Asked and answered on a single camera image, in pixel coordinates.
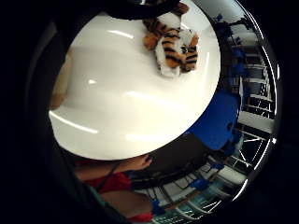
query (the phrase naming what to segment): person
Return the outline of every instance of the person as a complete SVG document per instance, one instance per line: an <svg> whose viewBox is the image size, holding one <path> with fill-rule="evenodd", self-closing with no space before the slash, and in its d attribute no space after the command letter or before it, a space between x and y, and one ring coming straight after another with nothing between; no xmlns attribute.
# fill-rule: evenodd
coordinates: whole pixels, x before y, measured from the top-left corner
<svg viewBox="0 0 299 224"><path fill-rule="evenodd" d="M152 159L149 156L146 154L122 161L79 161L75 174L79 180L94 188L105 182L98 192L107 203L131 221L151 221L151 199L145 194L131 191L131 179L124 173L150 166Z"/></svg>

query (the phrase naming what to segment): hand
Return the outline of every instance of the hand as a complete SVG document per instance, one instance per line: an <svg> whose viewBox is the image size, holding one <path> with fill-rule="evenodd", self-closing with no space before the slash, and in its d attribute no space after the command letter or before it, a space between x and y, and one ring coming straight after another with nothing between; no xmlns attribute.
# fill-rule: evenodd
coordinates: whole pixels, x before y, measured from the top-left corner
<svg viewBox="0 0 299 224"><path fill-rule="evenodd" d="M143 170L150 166L152 160L148 160L149 154L133 157L130 159L123 160L120 164L120 167L123 171L128 170Z"/></svg>

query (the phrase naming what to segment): white round table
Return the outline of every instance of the white round table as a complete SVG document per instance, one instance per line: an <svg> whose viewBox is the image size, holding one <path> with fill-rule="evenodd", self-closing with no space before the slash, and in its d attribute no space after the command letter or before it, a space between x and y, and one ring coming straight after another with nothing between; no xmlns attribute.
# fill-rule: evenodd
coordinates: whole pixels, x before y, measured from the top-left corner
<svg viewBox="0 0 299 224"><path fill-rule="evenodd" d="M81 30L66 99L50 111L62 147L86 158L126 159L171 142L201 116L218 84L221 55L203 11L182 2L190 10L181 27L200 39L197 69L180 77L162 77L154 52L143 46L142 21L100 14Z"/></svg>

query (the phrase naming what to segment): stuffed tiger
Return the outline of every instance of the stuffed tiger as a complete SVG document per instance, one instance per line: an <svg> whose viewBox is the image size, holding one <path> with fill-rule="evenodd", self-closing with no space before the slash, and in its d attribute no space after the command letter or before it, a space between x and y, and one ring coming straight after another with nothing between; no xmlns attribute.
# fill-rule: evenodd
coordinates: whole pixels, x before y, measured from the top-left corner
<svg viewBox="0 0 299 224"><path fill-rule="evenodd" d="M197 62L198 35L193 30L170 29L155 49L161 73L166 77L178 77L189 72Z"/></svg>
<svg viewBox="0 0 299 224"><path fill-rule="evenodd" d="M156 5L164 0L147 1L146 5ZM181 16L189 10L189 7L183 3L178 3L171 12L165 13L158 18L150 18L143 20L143 24L147 27L147 34L143 38L143 43L146 49L153 50L160 38L170 29L180 29Z"/></svg>

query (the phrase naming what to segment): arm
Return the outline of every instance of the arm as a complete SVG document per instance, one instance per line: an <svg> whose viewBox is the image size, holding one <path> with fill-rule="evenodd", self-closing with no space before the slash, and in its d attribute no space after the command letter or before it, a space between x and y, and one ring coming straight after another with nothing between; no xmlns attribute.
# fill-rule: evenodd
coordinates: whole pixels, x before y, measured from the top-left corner
<svg viewBox="0 0 299 224"><path fill-rule="evenodd" d="M149 154L121 161L118 168L114 171L114 174L119 172L125 172L128 170L142 170L148 167L152 162L152 160L147 161L148 156ZM108 175L111 169L114 167L115 163L115 161L105 161L100 164L89 164L80 166L76 168L75 174L77 178L81 181L100 178L105 175Z"/></svg>

